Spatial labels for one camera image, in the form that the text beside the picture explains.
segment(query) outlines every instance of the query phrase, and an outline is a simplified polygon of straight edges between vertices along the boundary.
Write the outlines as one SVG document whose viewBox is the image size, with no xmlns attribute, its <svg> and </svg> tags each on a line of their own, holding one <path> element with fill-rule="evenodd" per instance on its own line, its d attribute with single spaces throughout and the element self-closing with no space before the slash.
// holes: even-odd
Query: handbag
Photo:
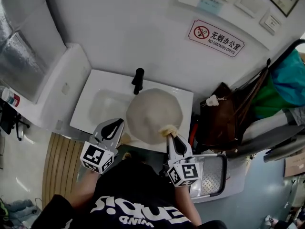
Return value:
<svg viewBox="0 0 305 229">
<path fill-rule="evenodd" d="M 200 103 L 200 119 L 195 136 L 197 153 L 208 149 L 234 150 L 240 145 L 245 130 L 253 122 L 254 117 L 249 112 L 251 102 L 267 75 L 268 67 L 265 67 L 235 91 L 221 83 L 213 92 L 218 106 L 207 106 L 205 101 Z"/>
</svg>

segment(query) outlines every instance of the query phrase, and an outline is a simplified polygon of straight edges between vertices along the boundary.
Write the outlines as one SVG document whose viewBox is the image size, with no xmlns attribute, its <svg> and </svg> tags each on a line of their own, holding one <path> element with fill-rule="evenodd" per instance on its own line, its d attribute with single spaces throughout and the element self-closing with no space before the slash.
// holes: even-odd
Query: plastic container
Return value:
<svg viewBox="0 0 305 229">
<path fill-rule="evenodd" d="M 1 87 L 1 98 L 3 101 L 9 103 L 10 105 L 17 107 L 20 103 L 20 97 L 13 93 L 9 88 L 7 87 Z"/>
</svg>

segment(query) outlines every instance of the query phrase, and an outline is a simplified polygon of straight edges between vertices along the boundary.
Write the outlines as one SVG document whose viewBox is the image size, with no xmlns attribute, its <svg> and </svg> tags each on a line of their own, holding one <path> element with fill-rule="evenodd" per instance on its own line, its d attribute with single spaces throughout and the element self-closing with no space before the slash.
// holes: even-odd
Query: faucet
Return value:
<svg viewBox="0 0 305 229">
<path fill-rule="evenodd" d="M 144 69 L 139 68 L 135 71 L 134 79 L 132 80 L 132 85 L 134 85 L 134 95 L 138 95 L 139 91 L 143 89 L 143 78 L 144 78 Z"/>
</svg>

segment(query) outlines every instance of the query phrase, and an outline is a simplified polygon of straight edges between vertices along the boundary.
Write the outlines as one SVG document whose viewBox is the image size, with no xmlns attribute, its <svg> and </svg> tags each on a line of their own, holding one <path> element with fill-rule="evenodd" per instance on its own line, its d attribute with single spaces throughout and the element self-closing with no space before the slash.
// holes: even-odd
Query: metal tray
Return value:
<svg viewBox="0 0 305 229">
<path fill-rule="evenodd" d="M 199 163 L 201 179 L 190 187 L 193 200 L 218 196 L 224 191 L 228 161 L 225 155 L 194 155 Z"/>
</svg>

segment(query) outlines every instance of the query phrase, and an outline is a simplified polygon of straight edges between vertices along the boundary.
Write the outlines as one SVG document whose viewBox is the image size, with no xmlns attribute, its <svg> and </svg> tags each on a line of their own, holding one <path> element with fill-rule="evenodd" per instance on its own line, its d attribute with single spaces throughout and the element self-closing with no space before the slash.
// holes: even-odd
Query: blue sticky note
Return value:
<svg viewBox="0 0 305 229">
<path fill-rule="evenodd" d="M 217 15 L 223 7 L 223 4 L 216 0 L 200 0 L 197 7 Z"/>
</svg>

